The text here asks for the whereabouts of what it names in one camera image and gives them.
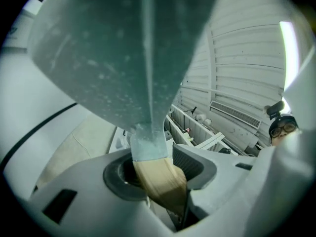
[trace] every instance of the black hat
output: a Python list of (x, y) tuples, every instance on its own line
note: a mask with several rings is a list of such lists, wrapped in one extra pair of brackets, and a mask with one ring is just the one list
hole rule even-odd
[(271, 131), (275, 128), (277, 128), (277, 124), (281, 121), (284, 121), (284, 120), (288, 120), (288, 121), (294, 121), (296, 126), (297, 126), (297, 123), (296, 123), (296, 120), (295, 120), (295, 117), (292, 115), (292, 114), (281, 114), (280, 116), (276, 117), (275, 121), (272, 122), (272, 124), (270, 125), (270, 128), (269, 128), (269, 136), (271, 138)]

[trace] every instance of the person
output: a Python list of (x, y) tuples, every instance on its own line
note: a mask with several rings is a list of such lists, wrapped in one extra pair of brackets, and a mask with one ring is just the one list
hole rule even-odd
[(269, 128), (271, 145), (277, 146), (290, 133), (298, 129), (296, 120), (291, 114), (278, 116)]

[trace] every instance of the light fixture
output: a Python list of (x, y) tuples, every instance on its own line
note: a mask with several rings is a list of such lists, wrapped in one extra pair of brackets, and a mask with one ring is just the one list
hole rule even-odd
[[(280, 27), (283, 35), (284, 48), (285, 48), (285, 59), (286, 59), (286, 69), (285, 69), (285, 83), (284, 90), (286, 90), (291, 83), (294, 81), (299, 70), (299, 53), (298, 44), (296, 40), (294, 26), (291, 22), (280, 22)], [(282, 97), (285, 103), (284, 109), (281, 113), (289, 113), (291, 111), (288, 103)]]

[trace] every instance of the air vent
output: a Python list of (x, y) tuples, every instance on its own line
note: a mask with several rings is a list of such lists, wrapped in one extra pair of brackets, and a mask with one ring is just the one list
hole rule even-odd
[(249, 116), (248, 114), (242, 113), (232, 107), (228, 107), (226, 105), (220, 104), (218, 102), (212, 101), (210, 105), (210, 110), (211, 108), (217, 109), (223, 113), (228, 114), (229, 116), (232, 116), (256, 129), (259, 128), (261, 121), (257, 120), (256, 118), (253, 118)]

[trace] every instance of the eyeglasses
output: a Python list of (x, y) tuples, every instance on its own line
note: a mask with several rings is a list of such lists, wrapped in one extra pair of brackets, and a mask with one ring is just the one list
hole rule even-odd
[(286, 123), (284, 126), (282, 127), (277, 127), (275, 129), (273, 129), (271, 132), (270, 132), (270, 135), (271, 137), (273, 138), (276, 138), (278, 137), (281, 132), (282, 132), (282, 129), (286, 132), (293, 132), (295, 129), (297, 128), (297, 125), (294, 121), (292, 122), (289, 122), (289, 123)]

